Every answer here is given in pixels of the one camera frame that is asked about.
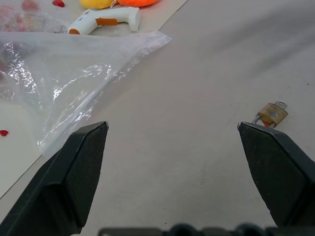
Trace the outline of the white hot glue gun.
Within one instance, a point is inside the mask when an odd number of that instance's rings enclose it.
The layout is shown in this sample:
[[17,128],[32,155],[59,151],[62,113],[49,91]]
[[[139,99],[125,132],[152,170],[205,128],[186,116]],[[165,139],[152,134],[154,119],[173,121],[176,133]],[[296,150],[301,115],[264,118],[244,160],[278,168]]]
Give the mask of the white hot glue gun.
[[119,23],[128,23],[131,31],[138,31],[140,9],[138,7],[87,9],[68,27],[68,33],[89,35],[98,27],[116,26]]

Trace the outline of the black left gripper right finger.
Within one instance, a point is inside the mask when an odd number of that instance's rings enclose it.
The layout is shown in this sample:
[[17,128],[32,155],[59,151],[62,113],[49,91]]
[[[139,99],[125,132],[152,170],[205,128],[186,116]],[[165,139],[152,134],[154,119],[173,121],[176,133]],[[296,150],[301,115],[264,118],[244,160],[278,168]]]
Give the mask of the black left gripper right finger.
[[315,226],[315,162],[285,133],[241,122],[252,179],[277,226]]

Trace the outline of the clear plastic zip bag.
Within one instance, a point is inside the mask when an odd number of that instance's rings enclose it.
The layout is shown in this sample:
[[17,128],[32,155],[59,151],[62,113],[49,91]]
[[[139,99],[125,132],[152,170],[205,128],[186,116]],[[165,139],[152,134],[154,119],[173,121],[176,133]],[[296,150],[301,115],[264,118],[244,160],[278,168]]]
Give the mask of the clear plastic zip bag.
[[107,87],[170,41],[159,31],[117,37],[0,32],[0,74],[30,115],[40,153],[52,155],[90,118]]

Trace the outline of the bag of red beads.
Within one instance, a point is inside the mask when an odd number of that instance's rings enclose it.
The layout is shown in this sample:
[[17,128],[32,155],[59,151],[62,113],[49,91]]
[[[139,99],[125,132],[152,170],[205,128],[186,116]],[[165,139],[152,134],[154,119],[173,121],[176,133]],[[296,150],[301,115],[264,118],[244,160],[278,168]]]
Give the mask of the bag of red beads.
[[67,33],[71,18],[53,0],[0,0],[0,31]]

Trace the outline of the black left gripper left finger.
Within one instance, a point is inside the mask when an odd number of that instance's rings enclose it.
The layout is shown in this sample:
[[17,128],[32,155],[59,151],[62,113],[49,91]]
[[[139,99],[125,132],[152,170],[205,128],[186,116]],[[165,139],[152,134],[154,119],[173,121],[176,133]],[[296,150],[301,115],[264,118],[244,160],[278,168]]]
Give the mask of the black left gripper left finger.
[[84,228],[99,182],[108,123],[72,133],[0,223],[0,236],[72,236]]

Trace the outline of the orange plush toy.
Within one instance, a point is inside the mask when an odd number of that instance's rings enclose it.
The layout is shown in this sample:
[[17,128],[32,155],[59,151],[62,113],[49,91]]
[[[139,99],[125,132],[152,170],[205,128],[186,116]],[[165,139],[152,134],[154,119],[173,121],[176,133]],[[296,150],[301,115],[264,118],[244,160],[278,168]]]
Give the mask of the orange plush toy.
[[155,4],[159,0],[117,0],[122,6],[129,7],[146,7]]

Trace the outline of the brass padlock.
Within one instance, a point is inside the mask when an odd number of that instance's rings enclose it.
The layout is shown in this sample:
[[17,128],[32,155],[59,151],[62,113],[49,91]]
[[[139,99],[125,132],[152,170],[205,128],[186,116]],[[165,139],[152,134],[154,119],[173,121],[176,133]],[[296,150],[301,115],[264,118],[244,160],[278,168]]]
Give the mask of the brass padlock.
[[288,115],[286,111],[287,104],[283,101],[276,101],[275,103],[268,103],[256,115],[252,123],[257,124],[260,120],[264,126],[275,128]]

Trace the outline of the yellow plush toy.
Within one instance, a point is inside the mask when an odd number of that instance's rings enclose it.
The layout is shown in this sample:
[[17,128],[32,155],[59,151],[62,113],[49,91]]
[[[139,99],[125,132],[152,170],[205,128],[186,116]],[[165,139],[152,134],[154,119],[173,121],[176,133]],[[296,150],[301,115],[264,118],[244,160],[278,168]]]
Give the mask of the yellow plush toy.
[[85,9],[94,8],[96,10],[109,8],[114,0],[79,0]]

